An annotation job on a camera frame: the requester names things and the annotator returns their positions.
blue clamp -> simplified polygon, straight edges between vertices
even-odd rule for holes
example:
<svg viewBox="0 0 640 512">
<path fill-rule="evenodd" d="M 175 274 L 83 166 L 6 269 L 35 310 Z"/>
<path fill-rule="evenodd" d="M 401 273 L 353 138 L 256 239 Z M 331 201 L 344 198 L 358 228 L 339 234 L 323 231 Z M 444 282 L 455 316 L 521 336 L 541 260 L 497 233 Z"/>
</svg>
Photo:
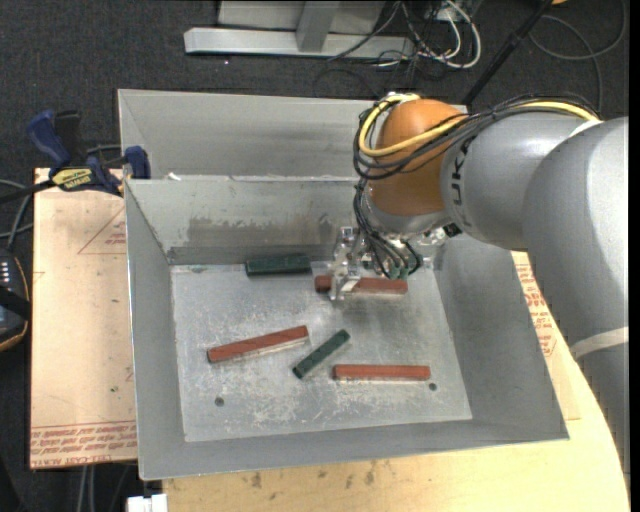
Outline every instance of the blue clamp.
<svg viewBox="0 0 640 512">
<path fill-rule="evenodd" d="M 97 190 L 108 194 L 122 195 L 122 180 L 114 176 L 95 156 L 89 156 L 84 165 L 70 166 L 71 155 L 56 134 L 54 113 L 45 110 L 34 117 L 27 127 L 27 134 L 36 147 L 51 157 L 54 166 L 49 170 L 49 180 L 62 190 Z M 127 177 L 149 179 L 151 168 L 147 154 L 140 146 L 125 150 L 121 163 L 128 163 Z"/>
</svg>

green block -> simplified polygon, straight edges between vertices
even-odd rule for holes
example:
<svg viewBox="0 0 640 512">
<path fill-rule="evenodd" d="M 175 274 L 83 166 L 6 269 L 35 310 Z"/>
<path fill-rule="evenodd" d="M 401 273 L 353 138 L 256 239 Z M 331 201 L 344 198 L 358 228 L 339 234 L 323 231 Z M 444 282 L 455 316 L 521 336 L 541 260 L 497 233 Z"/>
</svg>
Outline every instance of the green block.
<svg viewBox="0 0 640 512">
<path fill-rule="evenodd" d="M 290 254 L 249 260 L 245 263 L 247 275 L 302 274 L 311 272 L 311 261 L 304 254 Z"/>
<path fill-rule="evenodd" d="M 329 357 L 342 345 L 349 341 L 349 338 L 351 338 L 351 336 L 344 329 L 338 331 L 317 349 L 311 352 L 311 354 L 300 361 L 293 368 L 293 374 L 299 379 L 304 378 L 307 373 L 313 370 L 316 366 L 322 363 L 322 361 L 324 361 L 327 357 Z"/>
</svg>

white wire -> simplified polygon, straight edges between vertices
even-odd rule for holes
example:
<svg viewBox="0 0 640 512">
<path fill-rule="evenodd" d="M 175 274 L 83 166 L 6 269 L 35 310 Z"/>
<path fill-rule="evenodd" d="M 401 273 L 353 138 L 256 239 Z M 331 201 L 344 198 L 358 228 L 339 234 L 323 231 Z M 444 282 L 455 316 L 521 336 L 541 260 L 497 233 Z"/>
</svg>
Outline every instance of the white wire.
<svg viewBox="0 0 640 512">
<path fill-rule="evenodd" d="M 407 57 L 402 57 L 398 60 L 390 60 L 389 62 L 383 62 L 381 64 L 374 64 L 376 68 L 388 68 L 389 66 L 396 66 L 400 64 L 402 61 L 409 60 Z"/>
<path fill-rule="evenodd" d="M 438 60 L 438 61 L 442 62 L 443 64 L 445 64 L 446 66 L 448 66 L 450 68 L 454 68 L 454 69 L 468 69 L 468 68 L 471 68 L 471 67 L 475 66 L 478 63 L 478 61 L 480 60 L 480 57 L 482 56 L 482 42 L 480 40 L 480 33 L 478 32 L 478 29 L 477 29 L 475 23 L 473 23 L 471 21 L 471 18 L 469 17 L 469 15 L 466 12 L 464 12 L 460 7 L 458 7 L 451 0 L 447 0 L 447 5 L 449 5 L 450 7 L 455 9 L 456 11 L 458 11 L 460 16 L 462 16 L 462 18 L 471 27 L 471 32 L 473 34 L 474 47 L 475 47 L 475 56 L 474 56 L 473 60 L 471 60 L 469 62 L 466 62 L 466 63 L 459 64 L 459 63 L 456 63 L 456 62 L 450 62 L 448 59 L 450 59 L 451 56 L 444 55 L 444 56 L 438 58 L 438 57 L 433 57 L 432 55 L 429 55 L 428 53 L 424 53 L 424 52 L 418 52 L 418 55 L 420 55 L 422 57 L 427 57 L 427 58 Z"/>
<path fill-rule="evenodd" d="M 451 18 L 451 15 L 449 14 L 448 11 L 447 11 L 446 14 L 447 14 L 447 17 L 449 18 L 449 24 L 453 28 L 453 31 L 454 31 L 454 33 L 456 35 L 456 48 L 455 48 L 455 50 L 447 50 L 447 51 L 445 51 L 445 52 L 443 52 L 441 54 L 437 54 L 436 52 L 434 52 L 422 40 L 422 37 L 420 37 L 420 34 L 418 34 L 418 32 L 416 31 L 415 27 L 413 26 L 413 23 L 411 23 L 411 19 L 409 17 L 409 10 L 407 9 L 407 6 L 406 6 L 406 4 L 404 2 L 402 2 L 402 11 L 404 12 L 405 19 L 407 20 L 407 27 L 409 27 L 409 30 L 411 30 L 411 33 L 415 37 L 416 41 L 418 41 L 418 43 L 421 45 L 421 47 L 426 50 L 424 52 L 424 54 L 426 56 L 428 56 L 430 58 L 433 58 L 433 59 L 436 59 L 436 60 L 440 60 L 440 59 L 445 60 L 447 58 L 455 57 L 456 55 L 458 55 L 458 53 L 460 52 L 460 49 L 462 48 L 462 39 L 460 37 L 460 32 L 458 31 L 458 27 L 456 27 L 456 24 L 454 23 L 453 19 Z"/>
</svg>

yellow cable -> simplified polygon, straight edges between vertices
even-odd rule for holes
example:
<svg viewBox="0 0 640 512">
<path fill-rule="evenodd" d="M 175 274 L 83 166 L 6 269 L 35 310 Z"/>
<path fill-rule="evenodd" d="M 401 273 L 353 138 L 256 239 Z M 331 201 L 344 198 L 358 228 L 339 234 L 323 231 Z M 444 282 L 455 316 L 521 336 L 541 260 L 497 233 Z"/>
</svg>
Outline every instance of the yellow cable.
<svg viewBox="0 0 640 512">
<path fill-rule="evenodd" d="M 578 107 L 577 105 L 571 105 L 570 103 L 563 103 L 561 101 L 532 101 L 530 103 L 525 103 L 523 105 L 519 105 L 516 108 L 524 108 L 524 107 L 544 107 L 544 108 L 554 108 L 557 110 L 563 110 L 565 112 L 569 112 L 577 117 L 585 119 L 586 121 L 600 121 L 597 116 L 594 116 L 591 112 Z"/>
<path fill-rule="evenodd" d="M 358 138 L 358 146 L 360 148 L 360 151 L 362 151 L 362 153 L 364 153 L 365 155 L 374 157 L 374 158 L 391 155 L 393 153 L 397 153 L 398 151 L 401 151 L 402 149 L 412 146 L 416 143 L 428 142 L 429 140 L 436 138 L 438 135 L 441 135 L 447 130 L 450 130 L 465 118 L 465 116 L 461 114 L 460 118 L 451 119 L 450 121 L 442 124 L 441 126 L 432 128 L 430 130 L 427 130 L 424 133 L 411 137 L 410 139 L 404 140 L 402 142 L 398 142 L 396 144 L 393 144 L 392 146 L 387 146 L 386 148 L 373 149 L 367 146 L 366 139 L 367 139 L 369 130 L 371 129 L 373 122 L 382 113 L 383 108 L 386 108 L 389 104 L 402 103 L 404 101 L 411 101 L 416 99 L 420 99 L 420 96 L 418 96 L 417 94 L 394 94 L 385 98 L 383 101 L 381 101 L 369 113 L 364 123 L 362 124 L 362 129 L 360 130 L 360 137 Z M 552 108 L 552 109 L 573 114 L 587 121 L 599 120 L 598 117 L 594 116 L 587 110 L 580 108 L 576 105 L 563 103 L 561 101 L 545 101 L 545 100 L 531 101 L 529 103 L 518 105 L 517 107 L 514 107 L 514 108 L 525 108 L 525 107 Z"/>
</svg>

black electronic device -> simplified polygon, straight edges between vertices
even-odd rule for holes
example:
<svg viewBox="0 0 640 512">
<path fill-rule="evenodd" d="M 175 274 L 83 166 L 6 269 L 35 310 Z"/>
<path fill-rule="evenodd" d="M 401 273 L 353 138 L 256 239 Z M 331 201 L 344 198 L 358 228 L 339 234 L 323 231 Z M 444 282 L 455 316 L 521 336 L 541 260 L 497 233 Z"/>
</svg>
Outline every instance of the black electronic device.
<svg viewBox="0 0 640 512">
<path fill-rule="evenodd" d="M 27 332 L 30 305 L 27 281 L 18 260 L 0 249 L 0 351 L 19 343 Z"/>
</svg>

